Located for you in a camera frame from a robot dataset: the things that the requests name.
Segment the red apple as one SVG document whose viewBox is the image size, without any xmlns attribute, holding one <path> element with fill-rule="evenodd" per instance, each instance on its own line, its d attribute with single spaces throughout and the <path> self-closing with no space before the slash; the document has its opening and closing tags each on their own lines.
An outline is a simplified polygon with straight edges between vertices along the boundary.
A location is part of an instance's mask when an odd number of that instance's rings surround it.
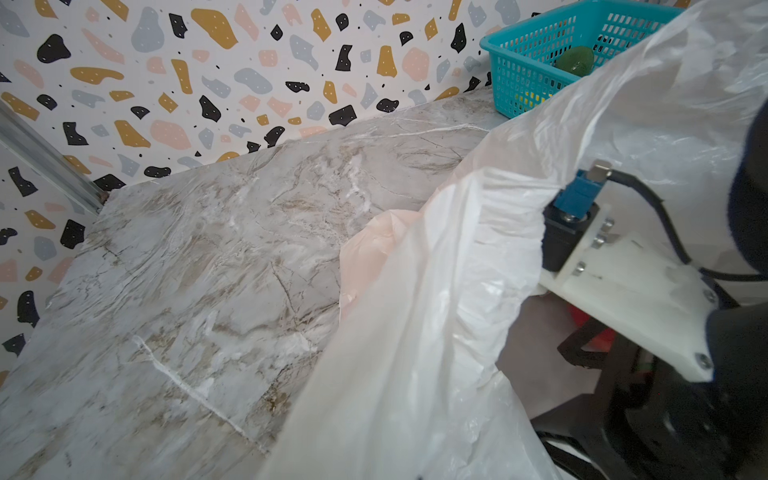
<svg viewBox="0 0 768 480">
<path fill-rule="evenodd" d="M 605 353 L 611 349 L 616 336 L 616 332 L 613 329 L 605 327 L 575 305 L 569 304 L 568 312 L 574 325 L 579 330 L 584 330 L 586 333 L 594 333 L 594 336 L 586 343 L 585 349 Z"/>
</svg>

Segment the teal plastic basket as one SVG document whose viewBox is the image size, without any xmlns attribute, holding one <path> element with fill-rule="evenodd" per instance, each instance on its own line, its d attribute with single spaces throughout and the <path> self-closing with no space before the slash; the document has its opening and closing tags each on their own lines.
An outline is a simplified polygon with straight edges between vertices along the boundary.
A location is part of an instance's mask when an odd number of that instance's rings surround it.
<svg viewBox="0 0 768 480">
<path fill-rule="evenodd" d="M 566 50 L 591 48 L 594 72 L 682 12 L 638 1 L 579 1 L 486 36 L 480 45 L 490 56 L 496 110 L 512 119 L 581 79 L 554 67 Z"/>
</svg>

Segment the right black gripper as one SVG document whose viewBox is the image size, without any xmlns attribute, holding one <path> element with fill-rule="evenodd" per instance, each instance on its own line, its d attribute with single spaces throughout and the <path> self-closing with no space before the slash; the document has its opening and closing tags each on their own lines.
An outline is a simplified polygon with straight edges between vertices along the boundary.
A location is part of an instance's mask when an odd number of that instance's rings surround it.
<svg viewBox="0 0 768 480">
<path fill-rule="evenodd" d="M 717 310 L 706 321 L 710 382 L 690 382 L 616 335 L 584 350 L 577 329 L 558 347 L 595 368 L 591 394 L 533 419 L 555 464 L 578 479 L 764 479 L 767 476 L 767 306 Z"/>
</svg>

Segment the white plastic bag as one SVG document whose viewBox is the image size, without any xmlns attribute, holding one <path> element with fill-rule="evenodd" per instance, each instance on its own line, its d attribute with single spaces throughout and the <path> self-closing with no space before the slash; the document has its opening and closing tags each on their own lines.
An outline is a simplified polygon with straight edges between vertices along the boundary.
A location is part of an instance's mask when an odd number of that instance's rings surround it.
<svg viewBox="0 0 768 480">
<path fill-rule="evenodd" d="M 611 158 L 726 252 L 726 192 L 767 96 L 767 5 L 703 1 L 493 129 L 419 212 L 342 250 L 340 326 L 262 479 L 555 479 L 497 358 L 542 265 L 543 211 Z"/>
</svg>

